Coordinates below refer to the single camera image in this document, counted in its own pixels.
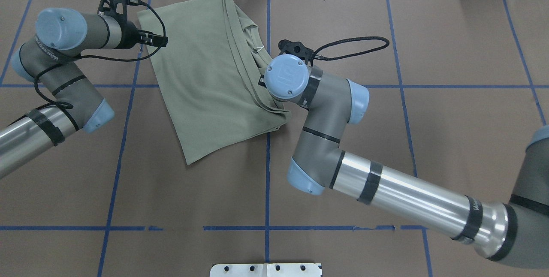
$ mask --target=robot end effector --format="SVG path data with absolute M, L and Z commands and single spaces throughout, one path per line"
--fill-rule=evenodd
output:
M 121 14 L 116 11 L 120 5 Z M 163 36 L 137 29 L 127 19 L 127 5 L 151 9 L 162 24 Z M 133 60 L 80 54 L 86 49 L 128 49 L 135 44 L 158 48 Z M 110 105 L 74 64 L 76 60 L 101 58 L 135 62 L 149 58 L 166 45 L 163 22 L 151 6 L 141 0 L 100 0 L 97 14 L 63 8 L 41 11 L 36 21 L 36 35 L 12 55 L 11 64 L 21 77 L 35 83 L 37 93 L 48 103 L 0 130 L 3 162 L 0 179 L 76 131 L 93 132 L 114 117 Z M 55 101 L 39 91 L 39 82 Z
M 290 161 L 292 186 L 313 195 L 325 187 L 341 191 L 472 244 L 491 261 L 549 268 L 549 126 L 538 130 L 527 148 L 510 202 L 481 203 L 340 150 L 345 125 L 358 123 L 367 108 L 367 89 L 307 66 L 312 51 L 300 42 L 284 40 L 279 47 L 281 55 L 269 64 L 260 83 L 274 98 L 308 110 Z

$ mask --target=folded shirt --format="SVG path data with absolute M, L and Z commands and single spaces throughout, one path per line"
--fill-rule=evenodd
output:
M 233 0 L 192 0 L 155 11 L 169 42 L 151 62 L 187 164 L 290 119 L 257 84 L 272 59 L 257 25 Z M 151 11 L 137 16 L 142 29 L 162 31 Z

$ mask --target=wires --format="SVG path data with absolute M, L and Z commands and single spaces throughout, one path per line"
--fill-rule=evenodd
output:
M 357 53 L 353 53 L 353 54 L 347 54 L 347 55 L 343 55 L 343 56 L 337 56 L 337 57 L 324 57 L 322 55 L 318 55 L 318 52 L 324 50 L 325 48 L 340 45 L 340 44 L 345 44 L 347 42 L 355 42 L 355 41 L 363 41 L 363 40 L 380 40 L 380 41 L 385 42 L 385 44 L 382 45 L 382 46 L 371 48 L 371 49 L 366 50 L 366 51 L 357 52 Z M 330 42 L 329 44 L 323 45 L 323 46 L 319 47 L 318 49 L 316 49 L 316 51 L 314 51 L 313 54 L 312 54 L 311 66 L 312 66 L 313 60 L 341 60 L 343 58 L 348 58 L 348 57 L 353 57 L 353 56 L 358 56 L 358 55 L 363 55 L 363 54 L 368 54 L 368 53 L 371 53 L 371 52 L 379 51 L 379 50 L 382 50 L 382 49 L 384 49 L 388 46 L 389 46 L 389 41 L 387 40 L 387 38 L 384 38 L 384 37 L 367 36 L 367 37 L 354 37 L 354 38 L 348 38 L 348 39 L 341 39 L 341 40 L 338 40 L 338 41 Z

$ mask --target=black cable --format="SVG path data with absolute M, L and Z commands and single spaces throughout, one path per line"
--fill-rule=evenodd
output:
M 353 54 L 347 54 L 347 55 L 343 55 L 343 56 L 337 56 L 337 57 L 324 57 L 322 55 L 318 55 L 318 52 L 324 50 L 325 48 L 340 45 L 340 44 L 345 44 L 347 42 L 355 42 L 355 41 L 363 41 L 363 40 L 380 40 L 380 41 L 385 42 L 385 44 L 382 45 L 382 46 L 371 48 L 371 49 L 366 50 L 366 51 L 357 52 L 357 53 L 353 53 Z M 371 53 L 371 52 L 379 51 L 379 50 L 382 50 L 382 49 L 384 49 L 388 46 L 389 46 L 389 41 L 387 40 L 387 38 L 384 38 L 384 37 L 367 36 L 367 37 L 354 37 L 354 38 L 348 38 L 348 39 L 341 39 L 341 40 L 338 40 L 338 41 L 330 42 L 329 44 L 325 44 L 325 45 L 319 47 L 318 49 L 316 49 L 316 51 L 314 51 L 313 54 L 312 54 L 311 66 L 313 64 L 313 60 L 342 60 L 343 58 L 348 58 L 348 57 L 353 57 L 353 56 L 358 56 L 358 55 L 363 55 L 363 54 L 368 54 L 368 53 Z
M 43 70 L 42 72 L 40 72 L 39 74 L 37 74 L 35 76 L 35 79 L 34 79 L 34 86 L 35 86 L 35 91 L 36 93 L 44 100 L 46 100 L 48 103 L 47 105 L 54 105 L 58 108 L 63 108 L 63 109 L 72 109 L 74 108 L 74 105 L 71 105 L 70 103 L 68 102 L 65 102 L 65 101 L 55 101 L 55 100 L 51 100 L 49 99 L 46 95 L 44 95 L 39 87 L 38 87 L 38 83 L 40 82 L 40 77 L 45 75 L 46 73 L 54 70 L 55 68 L 58 68 L 62 66 L 62 64 L 55 64 L 53 66 L 50 66 L 49 68 L 46 68 L 45 70 Z

